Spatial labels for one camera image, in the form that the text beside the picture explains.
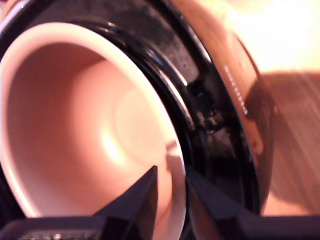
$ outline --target ceramic cup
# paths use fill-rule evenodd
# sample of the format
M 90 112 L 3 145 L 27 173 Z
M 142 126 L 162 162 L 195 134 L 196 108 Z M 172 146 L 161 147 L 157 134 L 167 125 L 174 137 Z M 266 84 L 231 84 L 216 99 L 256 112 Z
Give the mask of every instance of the ceramic cup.
M 153 239 L 179 238 L 185 170 L 170 117 L 139 68 L 102 36 L 46 23 L 0 63 L 1 166 L 27 217 L 87 216 L 158 166 Z

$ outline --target wooden surface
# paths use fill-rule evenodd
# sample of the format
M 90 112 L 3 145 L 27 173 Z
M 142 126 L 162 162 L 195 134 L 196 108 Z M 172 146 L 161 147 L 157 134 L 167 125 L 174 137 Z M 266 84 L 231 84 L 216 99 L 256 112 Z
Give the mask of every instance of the wooden surface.
M 181 1 L 174 2 L 183 7 Z M 203 6 L 238 34 L 277 104 L 271 189 L 264 214 L 320 214 L 320 2 L 186 2 Z

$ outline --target cup rim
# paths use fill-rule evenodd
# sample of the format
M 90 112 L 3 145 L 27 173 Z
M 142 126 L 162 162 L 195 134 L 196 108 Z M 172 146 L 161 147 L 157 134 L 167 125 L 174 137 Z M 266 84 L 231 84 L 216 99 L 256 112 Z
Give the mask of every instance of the cup rim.
M 161 121 L 161 124 L 159 125 L 161 131 L 170 131 L 170 133 L 174 134 L 179 157 L 181 159 L 183 174 L 185 175 L 182 149 L 169 114 L 147 77 L 134 64 L 134 62 L 110 41 L 87 28 L 71 23 L 60 22 L 40 24 L 22 33 L 10 45 L 0 62 L 0 163 L 13 195 L 27 217 L 37 217 L 41 215 L 41 213 L 37 209 L 37 206 L 35 206 L 32 201 L 28 200 L 30 199 L 28 192 L 25 187 L 23 187 L 22 180 L 17 173 L 9 143 L 8 130 L 6 128 L 8 118 L 7 100 L 9 98 L 10 87 L 14 76 L 21 63 L 34 51 L 50 44 L 59 43 L 71 43 L 99 54 L 110 61 L 139 88 L 146 100 L 149 103 L 152 103 L 153 114 L 155 114 L 155 118 L 158 119 L 158 121 Z

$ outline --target wood grain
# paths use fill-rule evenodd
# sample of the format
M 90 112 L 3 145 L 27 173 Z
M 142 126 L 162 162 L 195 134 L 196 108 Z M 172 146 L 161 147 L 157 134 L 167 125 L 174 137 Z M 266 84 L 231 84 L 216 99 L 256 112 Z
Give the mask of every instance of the wood grain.
M 174 2 L 196 29 L 209 25 L 213 15 L 233 30 L 253 56 L 277 104 L 271 188 L 264 214 L 320 214 L 320 2 Z M 206 11 L 200 16 L 199 10 L 187 5 Z M 205 34 L 200 38 L 208 42 Z

